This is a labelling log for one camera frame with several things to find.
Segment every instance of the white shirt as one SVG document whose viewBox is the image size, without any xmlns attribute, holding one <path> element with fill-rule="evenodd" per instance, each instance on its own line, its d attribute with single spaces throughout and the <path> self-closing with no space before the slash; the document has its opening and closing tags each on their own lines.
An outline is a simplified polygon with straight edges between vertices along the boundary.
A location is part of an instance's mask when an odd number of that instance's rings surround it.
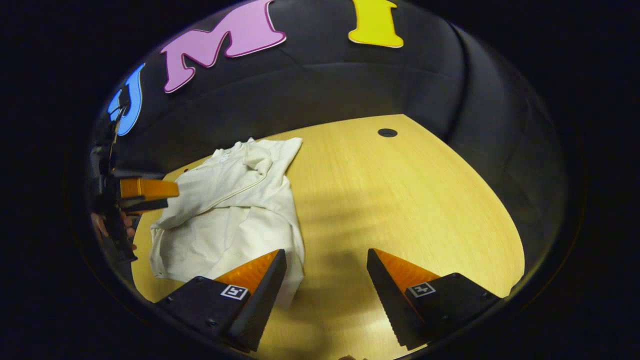
<svg viewBox="0 0 640 360">
<path fill-rule="evenodd" d="M 180 175 L 180 195 L 151 225 L 149 255 L 154 276 L 210 279 L 268 252 L 284 249 L 285 274 L 276 304 L 287 307 L 303 278 L 305 249 L 284 175 L 302 145 L 250 138 L 218 149 Z"/>
</svg>

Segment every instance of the table surface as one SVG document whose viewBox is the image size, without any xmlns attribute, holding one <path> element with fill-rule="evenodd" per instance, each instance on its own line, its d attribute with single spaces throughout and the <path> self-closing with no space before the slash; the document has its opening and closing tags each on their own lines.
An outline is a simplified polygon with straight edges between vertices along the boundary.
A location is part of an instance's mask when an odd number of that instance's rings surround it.
<svg viewBox="0 0 640 360">
<path fill-rule="evenodd" d="M 381 128 L 397 136 L 380 136 Z M 441 276 L 459 272 L 500 297 L 523 275 L 522 243 L 498 197 L 449 146 L 407 116 L 332 122 L 267 139 L 292 137 L 303 139 L 286 175 L 305 244 L 305 278 L 290 309 L 273 309 L 252 357 L 409 354 L 398 345 L 367 273 L 372 247 Z M 142 216 L 134 240 L 134 281 L 153 302 L 182 284 L 151 274 L 149 225 L 161 212 Z"/>
</svg>

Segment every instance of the pink letter m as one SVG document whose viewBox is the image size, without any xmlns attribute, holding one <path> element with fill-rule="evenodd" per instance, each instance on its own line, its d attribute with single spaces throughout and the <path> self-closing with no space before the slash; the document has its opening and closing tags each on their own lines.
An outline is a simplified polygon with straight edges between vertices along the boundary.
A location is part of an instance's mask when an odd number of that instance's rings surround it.
<svg viewBox="0 0 640 360">
<path fill-rule="evenodd" d="M 166 53 L 167 82 L 164 92 L 170 93 L 186 84 L 196 73 L 187 67 L 184 56 L 204 67 L 216 63 L 222 40 L 229 34 L 230 45 L 225 56 L 235 58 L 276 46 L 287 39 L 285 33 L 275 31 L 269 18 L 269 3 L 273 0 L 256 0 L 233 9 L 208 33 L 190 30 L 162 49 Z"/>
</svg>

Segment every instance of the yellow letter i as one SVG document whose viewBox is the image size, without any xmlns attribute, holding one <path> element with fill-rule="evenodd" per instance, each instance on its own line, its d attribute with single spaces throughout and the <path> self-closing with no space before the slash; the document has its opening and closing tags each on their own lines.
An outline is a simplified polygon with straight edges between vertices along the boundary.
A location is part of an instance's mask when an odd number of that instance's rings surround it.
<svg viewBox="0 0 640 360">
<path fill-rule="evenodd" d="M 402 47 L 404 41 L 396 35 L 391 8 L 397 5 L 387 0 L 353 0 L 356 7 L 356 29 L 349 40 L 358 44 Z"/>
</svg>

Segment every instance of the human hand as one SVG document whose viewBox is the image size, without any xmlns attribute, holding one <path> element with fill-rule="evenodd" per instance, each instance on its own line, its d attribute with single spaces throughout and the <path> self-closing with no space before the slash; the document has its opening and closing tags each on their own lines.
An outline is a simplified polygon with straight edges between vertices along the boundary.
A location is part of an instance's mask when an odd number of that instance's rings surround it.
<svg viewBox="0 0 640 360">
<path fill-rule="evenodd" d="M 124 211 L 120 212 L 120 218 L 122 219 L 122 225 L 124 225 L 124 227 L 127 229 L 127 236 L 130 238 L 135 236 L 136 231 L 132 228 L 133 220 L 131 220 L 131 218 L 128 217 L 127 214 L 124 213 Z M 104 219 L 102 218 L 102 216 L 96 213 L 92 213 L 91 221 L 93 223 L 93 230 L 95 230 L 95 234 L 96 236 L 98 236 L 98 240 L 102 242 L 103 236 L 109 236 L 109 233 L 107 232 L 107 228 L 104 226 Z M 138 248 L 137 246 L 135 246 L 134 244 L 131 244 L 132 250 L 136 250 L 137 248 Z"/>
</svg>

